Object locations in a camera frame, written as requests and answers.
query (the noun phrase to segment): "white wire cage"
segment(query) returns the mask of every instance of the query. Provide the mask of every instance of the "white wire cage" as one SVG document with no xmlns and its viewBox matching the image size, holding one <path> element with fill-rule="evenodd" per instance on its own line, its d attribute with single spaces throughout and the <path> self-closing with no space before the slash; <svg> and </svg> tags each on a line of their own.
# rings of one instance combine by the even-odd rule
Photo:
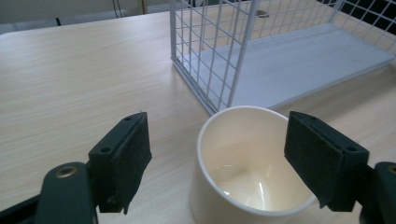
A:
<svg viewBox="0 0 396 224">
<path fill-rule="evenodd" d="M 275 108 L 390 63 L 393 0 L 172 0 L 172 60 L 206 110 Z"/>
</svg>

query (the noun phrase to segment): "wooden table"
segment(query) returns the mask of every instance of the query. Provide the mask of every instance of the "wooden table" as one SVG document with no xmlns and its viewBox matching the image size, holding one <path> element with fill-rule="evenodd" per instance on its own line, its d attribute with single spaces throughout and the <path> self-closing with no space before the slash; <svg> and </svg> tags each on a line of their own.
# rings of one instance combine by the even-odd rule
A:
<svg viewBox="0 0 396 224">
<path fill-rule="evenodd" d="M 100 223 L 194 223 L 188 194 L 208 115 L 170 60 L 169 14 L 0 35 L 0 210 L 39 193 L 44 175 L 87 153 L 117 122 L 148 112 L 153 160 L 127 216 Z M 317 116 L 396 161 L 395 64 L 279 108 Z M 358 223 L 311 205 L 292 223 Z"/>
</svg>

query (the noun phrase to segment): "white cup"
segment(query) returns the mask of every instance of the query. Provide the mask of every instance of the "white cup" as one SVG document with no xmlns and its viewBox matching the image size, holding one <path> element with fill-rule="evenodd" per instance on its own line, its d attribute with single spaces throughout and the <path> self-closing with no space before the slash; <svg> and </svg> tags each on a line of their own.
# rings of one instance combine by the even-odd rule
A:
<svg viewBox="0 0 396 224">
<path fill-rule="evenodd" d="M 284 156 L 288 119 L 237 106 L 200 131 L 190 193 L 200 224 L 282 223 L 315 200 Z"/>
</svg>

